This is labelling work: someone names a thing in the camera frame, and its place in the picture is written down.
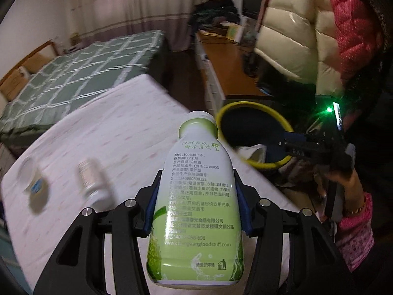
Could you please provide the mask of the person's right hand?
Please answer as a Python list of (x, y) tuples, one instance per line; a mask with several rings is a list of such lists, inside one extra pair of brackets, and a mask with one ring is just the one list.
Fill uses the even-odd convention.
[(344, 176), (339, 171), (329, 171), (323, 177), (332, 182), (338, 183), (344, 188), (344, 207), (348, 216), (360, 214), (366, 205), (362, 184), (355, 169), (349, 177)]

